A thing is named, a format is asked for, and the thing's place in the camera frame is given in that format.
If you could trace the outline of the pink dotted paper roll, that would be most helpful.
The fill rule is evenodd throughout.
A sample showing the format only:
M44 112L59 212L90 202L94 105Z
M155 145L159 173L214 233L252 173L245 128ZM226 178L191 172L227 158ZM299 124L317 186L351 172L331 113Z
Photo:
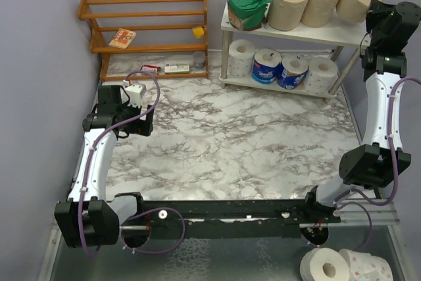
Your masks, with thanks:
M338 67L330 59L315 57L309 62L309 69L304 79L305 89L312 94L327 93L337 78Z

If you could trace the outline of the blue roll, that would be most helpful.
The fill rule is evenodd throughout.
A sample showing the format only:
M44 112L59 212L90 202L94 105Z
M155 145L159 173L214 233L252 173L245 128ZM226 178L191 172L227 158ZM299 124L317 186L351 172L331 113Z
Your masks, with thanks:
M283 89L295 89L307 75L308 69L309 62L304 57L294 54L283 55L277 83Z
M256 82L269 85L279 73L282 65L282 55L273 49L259 49L254 56L252 79Z

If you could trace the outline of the white plain paper roll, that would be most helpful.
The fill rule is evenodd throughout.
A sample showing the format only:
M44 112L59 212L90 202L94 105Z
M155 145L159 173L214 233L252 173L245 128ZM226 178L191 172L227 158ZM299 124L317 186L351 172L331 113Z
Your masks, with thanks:
M246 39L235 40L230 44L228 54L228 71L232 76L250 75L255 55L252 42Z

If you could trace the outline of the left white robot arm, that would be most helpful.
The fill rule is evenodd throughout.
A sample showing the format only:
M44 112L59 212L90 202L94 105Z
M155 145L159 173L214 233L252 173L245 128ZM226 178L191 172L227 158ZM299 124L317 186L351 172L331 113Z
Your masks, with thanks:
M106 199L107 175L118 139L131 134L150 136L153 131L152 105L140 118L143 84L100 86L97 103L82 122L82 157L66 201L55 206L54 216L70 248L114 245L120 225L126 220L136 225L143 221L145 208L138 192L119 193Z

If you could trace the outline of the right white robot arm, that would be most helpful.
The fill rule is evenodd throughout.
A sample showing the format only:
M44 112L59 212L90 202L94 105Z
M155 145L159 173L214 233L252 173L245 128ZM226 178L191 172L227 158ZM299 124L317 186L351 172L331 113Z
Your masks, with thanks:
M411 163L400 139L399 112L403 84L410 80L403 49L419 24L415 3L371 1L366 12L371 40L361 56L368 96L362 144L342 156L335 178L307 193L302 206L307 221L318 222L352 193L377 206L393 201L399 175Z

